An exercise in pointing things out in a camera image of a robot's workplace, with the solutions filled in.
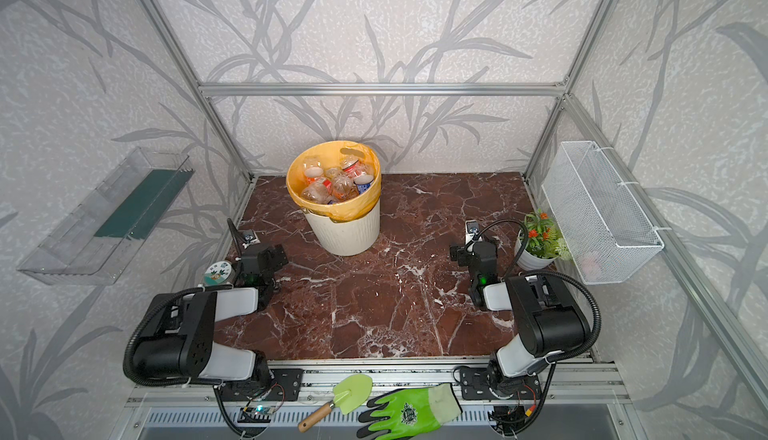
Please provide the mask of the blue cap water bottle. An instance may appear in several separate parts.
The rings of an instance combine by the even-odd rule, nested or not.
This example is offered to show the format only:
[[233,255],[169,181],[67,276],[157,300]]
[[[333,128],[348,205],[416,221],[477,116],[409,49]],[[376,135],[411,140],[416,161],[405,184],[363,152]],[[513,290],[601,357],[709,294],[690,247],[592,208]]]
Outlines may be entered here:
[[375,180],[375,175],[371,173],[362,173],[353,178],[353,182],[360,195],[364,194]]

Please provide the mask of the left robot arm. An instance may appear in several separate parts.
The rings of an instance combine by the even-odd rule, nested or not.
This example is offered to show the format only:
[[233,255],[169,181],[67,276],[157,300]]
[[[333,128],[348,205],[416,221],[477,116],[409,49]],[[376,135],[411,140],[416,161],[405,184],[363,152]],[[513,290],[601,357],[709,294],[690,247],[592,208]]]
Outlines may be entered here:
[[129,338],[123,372],[142,386],[271,385],[265,355],[215,341],[218,322],[264,310],[288,264],[284,247],[250,243],[232,261],[211,264],[195,288],[156,295]]

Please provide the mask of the red label clear bottle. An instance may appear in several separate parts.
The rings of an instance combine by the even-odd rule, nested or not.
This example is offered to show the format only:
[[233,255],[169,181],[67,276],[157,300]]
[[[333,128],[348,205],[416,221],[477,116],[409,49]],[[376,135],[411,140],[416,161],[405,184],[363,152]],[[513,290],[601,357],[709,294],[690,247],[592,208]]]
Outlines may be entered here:
[[340,162],[340,168],[351,179],[358,177],[373,179],[375,177],[375,170],[364,159],[356,155],[344,156]]

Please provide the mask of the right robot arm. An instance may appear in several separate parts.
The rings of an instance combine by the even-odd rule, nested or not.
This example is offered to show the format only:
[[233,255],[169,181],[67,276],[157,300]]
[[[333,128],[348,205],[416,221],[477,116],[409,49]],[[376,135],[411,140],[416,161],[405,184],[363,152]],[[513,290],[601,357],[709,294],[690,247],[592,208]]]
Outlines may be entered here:
[[471,240],[450,247],[450,258],[470,274],[470,298],[486,311],[510,311],[517,334],[492,354],[468,382],[503,398],[548,366],[581,355],[596,342],[601,313],[574,278],[553,270],[497,274],[497,246]]

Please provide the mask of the orange label bottle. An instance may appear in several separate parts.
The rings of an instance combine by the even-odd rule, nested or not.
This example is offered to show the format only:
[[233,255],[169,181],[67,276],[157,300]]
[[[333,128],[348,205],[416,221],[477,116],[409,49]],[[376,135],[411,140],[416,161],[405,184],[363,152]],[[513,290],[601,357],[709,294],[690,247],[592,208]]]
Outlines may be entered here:
[[301,198],[312,203],[326,205],[332,200],[332,193],[328,185],[321,181],[316,181],[310,183],[302,190]]

